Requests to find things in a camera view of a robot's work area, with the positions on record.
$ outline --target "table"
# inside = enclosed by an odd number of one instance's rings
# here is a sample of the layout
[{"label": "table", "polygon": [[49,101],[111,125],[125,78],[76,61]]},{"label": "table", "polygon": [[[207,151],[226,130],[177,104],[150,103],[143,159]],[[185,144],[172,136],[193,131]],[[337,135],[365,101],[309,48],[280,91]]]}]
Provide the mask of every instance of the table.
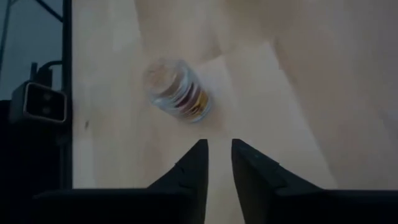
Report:
[{"label": "table", "polygon": [[[357,13],[357,1],[348,11],[295,2],[74,1],[74,187],[146,187],[207,138],[206,222],[243,223],[230,159],[240,138],[320,187],[396,188],[397,144],[375,113],[392,102],[372,104],[386,99],[385,83],[365,91],[371,77],[354,61],[375,40],[352,47],[363,30],[340,22],[367,18],[371,3]],[[185,59],[209,89],[214,107],[200,123],[145,97],[142,72],[160,55]]]}]

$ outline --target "wood grain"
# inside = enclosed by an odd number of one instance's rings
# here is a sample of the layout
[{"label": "wood grain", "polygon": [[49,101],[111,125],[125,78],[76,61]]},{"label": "wood grain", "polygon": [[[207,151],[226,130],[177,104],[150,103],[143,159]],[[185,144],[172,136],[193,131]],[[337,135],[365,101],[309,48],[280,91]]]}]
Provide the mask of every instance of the wood grain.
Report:
[{"label": "wood grain", "polygon": [[[146,187],[207,138],[206,222],[243,223],[230,159],[241,138],[320,187],[396,189],[395,5],[74,1],[74,186]],[[164,55],[211,94],[202,122],[144,95],[142,72]]]}]

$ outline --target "glass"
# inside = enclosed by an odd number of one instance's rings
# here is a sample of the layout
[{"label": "glass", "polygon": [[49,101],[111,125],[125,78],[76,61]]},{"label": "glass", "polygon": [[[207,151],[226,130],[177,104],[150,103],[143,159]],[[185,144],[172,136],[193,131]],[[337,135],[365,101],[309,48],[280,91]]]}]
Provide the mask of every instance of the glass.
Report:
[{"label": "glass", "polygon": [[203,119],[211,99],[184,60],[159,59],[144,72],[144,87],[153,105],[188,122]]}]

